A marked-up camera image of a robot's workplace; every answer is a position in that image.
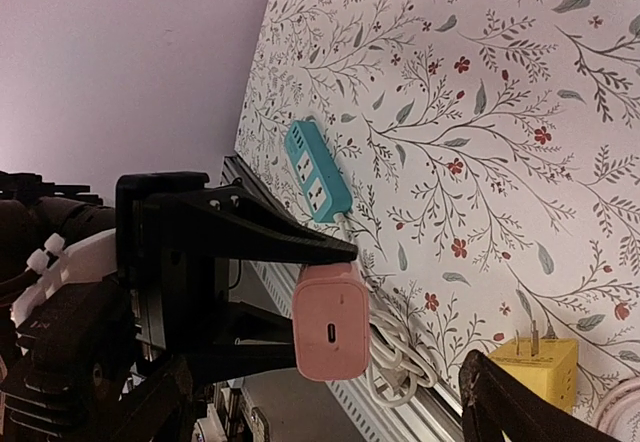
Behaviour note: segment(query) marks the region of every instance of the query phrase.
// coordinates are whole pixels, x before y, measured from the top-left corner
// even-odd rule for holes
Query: yellow block
[[[577,340],[542,339],[540,353],[531,357],[531,339],[520,339],[519,356],[513,339],[494,350],[489,358],[539,397],[572,412],[576,400]]]

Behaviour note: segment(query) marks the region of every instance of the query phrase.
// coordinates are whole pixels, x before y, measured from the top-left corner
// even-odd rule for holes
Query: gray wall
[[[90,183],[233,149],[267,0],[0,0],[0,170]]]

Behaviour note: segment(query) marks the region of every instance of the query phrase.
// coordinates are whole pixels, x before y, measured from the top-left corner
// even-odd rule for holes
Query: gray floor
[[[235,262],[231,271],[235,280]],[[231,299],[278,312],[249,263]],[[295,369],[247,377],[243,392],[269,420],[273,442],[364,441],[327,386],[305,379]]]

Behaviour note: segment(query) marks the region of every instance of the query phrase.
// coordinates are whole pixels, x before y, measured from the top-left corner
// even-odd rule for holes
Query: floral pattern
[[[237,150],[334,234],[282,144],[307,117],[364,276],[454,390],[532,319],[580,341],[578,416],[640,375],[640,0],[269,0]]]

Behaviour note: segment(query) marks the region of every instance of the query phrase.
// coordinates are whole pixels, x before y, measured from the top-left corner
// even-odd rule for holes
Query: teal power strip
[[[351,192],[314,121],[294,120],[285,148],[314,221],[331,223],[351,210]]]

